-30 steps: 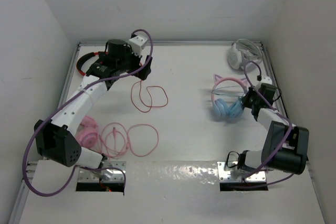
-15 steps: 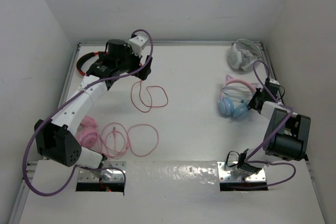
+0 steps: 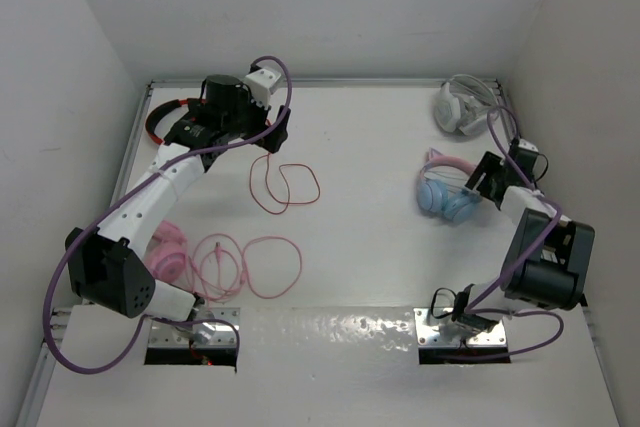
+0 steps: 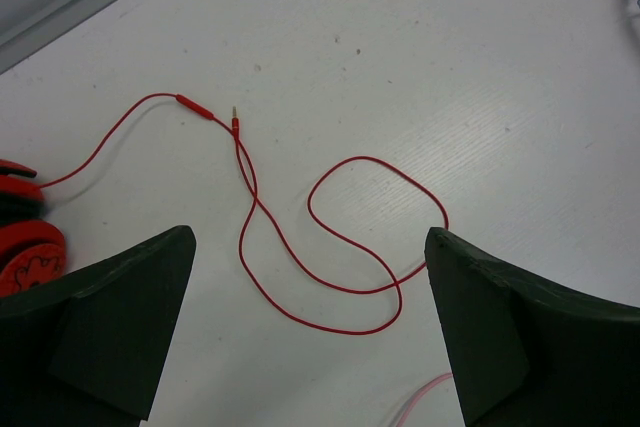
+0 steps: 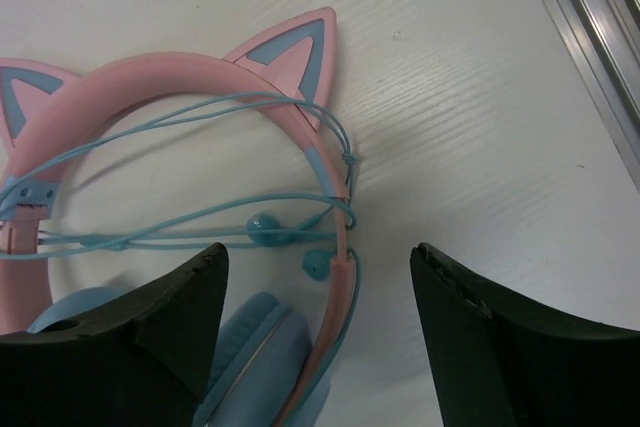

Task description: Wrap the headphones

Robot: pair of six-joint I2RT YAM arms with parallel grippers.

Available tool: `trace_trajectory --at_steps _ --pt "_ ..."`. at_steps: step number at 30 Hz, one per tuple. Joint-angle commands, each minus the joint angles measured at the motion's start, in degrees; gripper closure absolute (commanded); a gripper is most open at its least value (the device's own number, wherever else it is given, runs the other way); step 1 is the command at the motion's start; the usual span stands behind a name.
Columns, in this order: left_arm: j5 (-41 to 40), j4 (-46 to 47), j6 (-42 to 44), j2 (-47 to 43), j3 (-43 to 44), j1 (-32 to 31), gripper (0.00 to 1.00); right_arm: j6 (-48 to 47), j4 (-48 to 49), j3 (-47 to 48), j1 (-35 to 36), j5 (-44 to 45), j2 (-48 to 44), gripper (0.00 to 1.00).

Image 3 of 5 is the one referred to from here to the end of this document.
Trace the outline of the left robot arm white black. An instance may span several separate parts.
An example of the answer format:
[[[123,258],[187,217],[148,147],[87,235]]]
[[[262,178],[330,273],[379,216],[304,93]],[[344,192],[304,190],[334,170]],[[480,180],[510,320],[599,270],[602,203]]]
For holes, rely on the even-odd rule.
[[[187,320],[196,296],[153,277],[143,263],[147,246],[180,196],[227,149],[258,145],[277,151],[287,137],[290,109],[282,105],[275,121],[267,118],[272,95],[287,82],[266,67],[255,67],[242,79],[211,75],[203,81],[201,98],[178,102],[185,113],[135,187],[96,226],[69,234],[72,291],[127,318]]]

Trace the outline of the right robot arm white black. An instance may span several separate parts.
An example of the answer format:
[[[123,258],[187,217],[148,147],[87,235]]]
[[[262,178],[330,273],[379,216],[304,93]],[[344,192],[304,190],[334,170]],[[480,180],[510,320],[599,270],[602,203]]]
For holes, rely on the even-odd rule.
[[[450,322],[471,335],[521,313],[570,311],[583,297],[595,230],[535,188],[524,170],[532,165],[531,154],[520,164],[487,152],[467,181],[515,225],[498,277],[455,296]]]

